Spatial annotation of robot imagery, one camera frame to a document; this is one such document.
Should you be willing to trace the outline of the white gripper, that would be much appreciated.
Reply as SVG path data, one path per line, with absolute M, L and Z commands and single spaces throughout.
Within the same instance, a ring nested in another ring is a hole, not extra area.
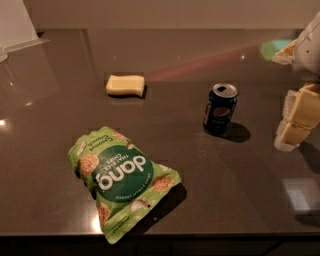
M 272 61 L 291 65 L 294 73 L 305 82 L 320 81 L 320 12 L 300 33 L 279 50 Z M 298 91 L 289 90 L 284 101 L 274 146 L 283 152 L 299 147 L 320 123 L 320 85 L 305 83 Z

